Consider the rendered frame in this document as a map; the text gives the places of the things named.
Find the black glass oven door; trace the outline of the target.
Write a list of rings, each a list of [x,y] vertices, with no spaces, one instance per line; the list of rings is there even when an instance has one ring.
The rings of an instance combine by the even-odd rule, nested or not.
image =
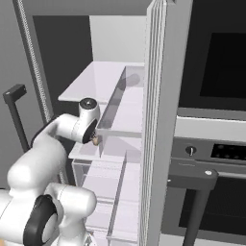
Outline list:
[[[171,166],[191,166],[215,169],[218,181],[209,195],[199,239],[246,244],[246,165],[173,159]],[[185,235],[185,229],[195,198],[195,191],[167,188],[161,232]]]

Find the grey fridge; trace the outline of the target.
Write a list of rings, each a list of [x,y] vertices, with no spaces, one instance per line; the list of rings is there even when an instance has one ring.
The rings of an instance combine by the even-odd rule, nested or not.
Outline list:
[[[43,128],[62,114],[80,115],[80,102],[59,101],[58,97],[91,62],[144,64],[146,19],[143,16],[96,15],[88,10],[87,0],[12,1],[20,19],[19,27],[38,93]],[[107,104],[98,105],[100,121]],[[99,145],[113,135],[98,135],[97,125],[93,137],[98,136]],[[40,131],[33,137],[31,147]],[[59,141],[67,160],[53,181],[77,186],[72,165],[74,159],[69,154],[79,142],[64,137]]]

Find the round oven knob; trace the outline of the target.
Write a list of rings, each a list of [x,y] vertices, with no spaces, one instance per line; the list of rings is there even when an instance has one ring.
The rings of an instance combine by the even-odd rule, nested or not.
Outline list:
[[[187,146],[185,151],[192,157],[196,153],[197,149],[194,146]]]

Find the black built-in microwave oven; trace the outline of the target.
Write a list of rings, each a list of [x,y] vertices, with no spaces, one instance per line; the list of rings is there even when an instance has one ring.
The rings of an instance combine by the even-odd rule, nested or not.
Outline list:
[[[193,0],[179,106],[246,111],[246,0]]]

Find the grey fridge door with ribbed edge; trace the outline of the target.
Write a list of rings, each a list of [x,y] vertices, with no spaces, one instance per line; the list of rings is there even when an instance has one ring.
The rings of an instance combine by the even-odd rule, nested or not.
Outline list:
[[[159,246],[192,4],[147,8],[137,246]]]

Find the glass fridge shelf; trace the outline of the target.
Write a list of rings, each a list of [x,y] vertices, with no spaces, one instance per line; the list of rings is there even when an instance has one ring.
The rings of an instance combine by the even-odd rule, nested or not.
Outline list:
[[[95,146],[76,143],[69,154],[74,160],[101,160],[110,162],[140,162],[141,139],[134,137],[109,136],[106,142]]]
[[[143,78],[142,62],[93,61],[58,97],[59,101],[80,102],[94,98],[99,104],[107,104],[120,80],[128,79],[127,86],[136,86]]]

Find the steel oven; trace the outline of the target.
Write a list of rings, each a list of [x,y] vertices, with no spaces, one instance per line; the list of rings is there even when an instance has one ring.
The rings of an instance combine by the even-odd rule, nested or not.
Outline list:
[[[187,146],[197,151],[191,157]],[[181,117],[176,121],[171,160],[246,164],[246,120]]]

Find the clear fridge drawer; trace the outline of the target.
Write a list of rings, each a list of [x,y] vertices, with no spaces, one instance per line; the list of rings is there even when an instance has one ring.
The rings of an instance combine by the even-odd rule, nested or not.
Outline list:
[[[96,194],[86,228],[98,246],[137,246],[139,157],[126,152],[116,161],[73,160],[77,186]]]

